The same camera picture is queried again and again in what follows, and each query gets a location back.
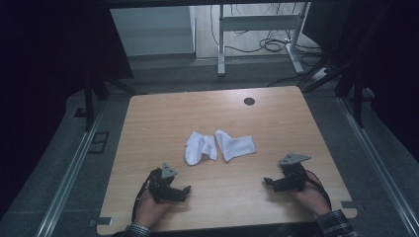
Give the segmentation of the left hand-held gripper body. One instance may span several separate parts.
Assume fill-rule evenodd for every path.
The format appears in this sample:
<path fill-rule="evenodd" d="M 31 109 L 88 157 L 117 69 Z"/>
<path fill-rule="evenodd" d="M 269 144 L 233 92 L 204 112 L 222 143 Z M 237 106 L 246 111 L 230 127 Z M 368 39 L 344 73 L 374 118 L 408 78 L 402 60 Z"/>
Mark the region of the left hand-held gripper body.
<path fill-rule="evenodd" d="M 148 189 L 156 202 L 171 200 L 171 197 L 179 195 L 180 191 L 171 187 L 177 172 L 164 163 L 161 168 L 150 172 Z"/>

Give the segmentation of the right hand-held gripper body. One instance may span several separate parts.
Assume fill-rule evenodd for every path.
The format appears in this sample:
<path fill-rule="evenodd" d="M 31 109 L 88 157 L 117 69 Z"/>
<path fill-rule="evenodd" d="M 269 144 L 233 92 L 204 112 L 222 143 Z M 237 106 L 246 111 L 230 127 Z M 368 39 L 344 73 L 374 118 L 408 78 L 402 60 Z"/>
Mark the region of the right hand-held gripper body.
<path fill-rule="evenodd" d="M 308 177 L 301 163 L 309 159 L 310 156 L 307 155 L 289 153 L 279 161 L 284 174 L 284 177 L 280 179 L 281 191 L 301 191 L 303 189 Z"/>

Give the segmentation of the white sock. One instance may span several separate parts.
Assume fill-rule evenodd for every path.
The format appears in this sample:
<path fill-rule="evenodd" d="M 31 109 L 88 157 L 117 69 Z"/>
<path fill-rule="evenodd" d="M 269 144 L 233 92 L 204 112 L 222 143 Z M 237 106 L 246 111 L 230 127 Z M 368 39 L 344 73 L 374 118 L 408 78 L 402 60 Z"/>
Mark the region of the white sock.
<path fill-rule="evenodd" d="M 201 135 L 195 131 L 186 142 L 185 160 L 188 165 L 198 164 L 203 156 L 208 156 L 211 160 L 217 159 L 217 150 L 213 136 Z"/>
<path fill-rule="evenodd" d="M 225 131 L 219 129 L 215 132 L 215 138 L 226 162 L 233 158 L 256 152 L 252 136 L 232 138 Z"/>

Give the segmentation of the person's left hand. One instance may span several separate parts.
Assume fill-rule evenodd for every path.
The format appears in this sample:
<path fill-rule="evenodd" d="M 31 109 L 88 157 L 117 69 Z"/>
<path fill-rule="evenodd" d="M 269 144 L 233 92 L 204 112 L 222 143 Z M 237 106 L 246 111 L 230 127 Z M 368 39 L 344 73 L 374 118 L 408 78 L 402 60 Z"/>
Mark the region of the person's left hand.
<path fill-rule="evenodd" d="M 139 198 L 133 223 L 151 228 L 172 207 L 171 202 L 157 203 L 149 191 Z"/>

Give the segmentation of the black metal stand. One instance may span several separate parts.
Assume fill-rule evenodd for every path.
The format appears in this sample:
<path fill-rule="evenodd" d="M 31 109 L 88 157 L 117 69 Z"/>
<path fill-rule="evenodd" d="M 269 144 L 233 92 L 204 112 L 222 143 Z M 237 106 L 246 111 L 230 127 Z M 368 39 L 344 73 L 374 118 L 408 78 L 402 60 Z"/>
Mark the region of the black metal stand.
<path fill-rule="evenodd" d="M 363 94 L 363 79 L 361 77 L 362 58 L 388 9 L 389 5 L 387 3 L 382 3 L 377 6 L 377 10 L 372 14 L 371 18 L 363 24 L 362 30 L 364 32 L 360 36 L 354 51 L 344 64 L 333 69 L 321 79 L 301 89 L 302 93 L 309 93 L 341 76 L 341 79 L 334 89 L 334 93 L 337 97 L 346 97 L 350 90 L 354 89 L 352 113 L 353 119 L 360 128 L 364 127 L 362 122 L 362 103 L 365 101 Z"/>
<path fill-rule="evenodd" d="M 106 87 L 106 83 L 110 83 L 122 89 L 123 91 L 129 93 L 132 96 L 139 94 L 139 92 L 134 88 L 110 76 L 87 75 L 83 80 L 86 131 L 88 131 L 93 126 L 93 123 L 95 121 L 93 95 L 96 95 L 99 101 L 106 101 L 110 97 L 110 92 Z"/>

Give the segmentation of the white power strip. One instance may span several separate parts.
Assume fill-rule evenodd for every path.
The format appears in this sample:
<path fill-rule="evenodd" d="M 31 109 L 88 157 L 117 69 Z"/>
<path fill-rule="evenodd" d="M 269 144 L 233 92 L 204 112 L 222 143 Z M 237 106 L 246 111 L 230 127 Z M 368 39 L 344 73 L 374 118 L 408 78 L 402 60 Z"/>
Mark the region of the white power strip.
<path fill-rule="evenodd" d="M 325 77 L 329 72 L 330 72 L 329 68 L 322 67 L 312 76 L 312 80 L 318 81 L 322 79 L 323 77 Z"/>

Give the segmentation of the white partition panel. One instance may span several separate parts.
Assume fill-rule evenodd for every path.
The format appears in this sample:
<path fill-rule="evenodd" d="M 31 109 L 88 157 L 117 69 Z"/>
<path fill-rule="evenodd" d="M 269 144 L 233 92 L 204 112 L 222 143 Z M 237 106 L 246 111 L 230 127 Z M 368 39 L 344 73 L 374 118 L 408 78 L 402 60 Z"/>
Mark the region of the white partition panel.
<path fill-rule="evenodd" d="M 195 52 L 195 10 L 190 6 L 112 9 L 127 56 Z"/>

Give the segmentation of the grey metal floor rail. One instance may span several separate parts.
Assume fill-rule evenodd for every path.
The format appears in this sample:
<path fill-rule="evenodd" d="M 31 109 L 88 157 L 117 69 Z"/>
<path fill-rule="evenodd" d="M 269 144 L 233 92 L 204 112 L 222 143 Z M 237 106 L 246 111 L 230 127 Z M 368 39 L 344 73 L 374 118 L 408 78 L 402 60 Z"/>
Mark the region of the grey metal floor rail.
<path fill-rule="evenodd" d="M 51 237 L 59 217 L 65 207 L 78 173 L 97 131 L 107 102 L 100 102 L 94 112 L 91 126 L 83 133 L 82 139 L 69 163 L 64 176 L 49 204 L 35 237 Z"/>
<path fill-rule="evenodd" d="M 337 102 L 341 106 L 350 127 L 353 129 L 356 137 L 358 138 L 365 153 L 367 154 L 368 159 L 372 163 L 372 166 L 377 173 L 378 179 L 384 187 L 385 192 L 389 196 L 410 237 L 419 237 L 419 218 L 416 216 L 416 213 L 408 203 L 405 195 L 402 193 L 400 188 L 396 185 L 396 182 L 391 177 L 381 159 L 381 156 L 378 154 L 366 131 L 361 128 L 353 118 L 350 104 L 342 98 L 338 98 Z"/>

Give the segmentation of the white metal desk frame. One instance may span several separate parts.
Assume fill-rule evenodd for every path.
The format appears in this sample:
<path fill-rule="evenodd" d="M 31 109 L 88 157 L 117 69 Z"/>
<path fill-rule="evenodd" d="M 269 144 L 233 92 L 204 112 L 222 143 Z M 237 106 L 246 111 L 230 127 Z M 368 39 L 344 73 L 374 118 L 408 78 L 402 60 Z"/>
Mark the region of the white metal desk frame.
<path fill-rule="evenodd" d="M 217 75 L 225 75 L 225 46 L 224 33 L 233 31 L 271 31 L 287 30 L 293 31 L 293 37 L 285 43 L 288 56 L 293 64 L 296 74 L 302 74 L 302 65 L 296 56 L 295 47 L 302 28 L 303 20 L 308 3 L 302 5 L 298 14 L 276 15 L 276 16 L 239 16 L 224 17 L 223 6 L 219 6 L 218 18 L 218 55 Z"/>

